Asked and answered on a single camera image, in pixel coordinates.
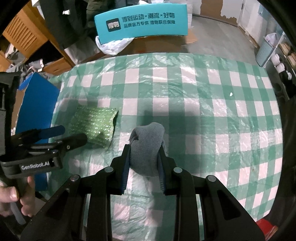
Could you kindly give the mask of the person's left hand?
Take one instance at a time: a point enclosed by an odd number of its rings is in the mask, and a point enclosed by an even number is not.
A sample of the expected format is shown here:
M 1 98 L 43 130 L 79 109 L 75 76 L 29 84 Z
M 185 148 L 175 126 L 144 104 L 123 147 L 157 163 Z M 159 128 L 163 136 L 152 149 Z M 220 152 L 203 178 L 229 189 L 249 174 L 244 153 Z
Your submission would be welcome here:
M 27 178 L 28 185 L 22 197 L 14 186 L 8 186 L 1 181 L 1 216 L 12 215 L 10 203 L 20 201 L 21 212 L 24 216 L 32 217 L 35 212 L 35 181 L 33 176 Z

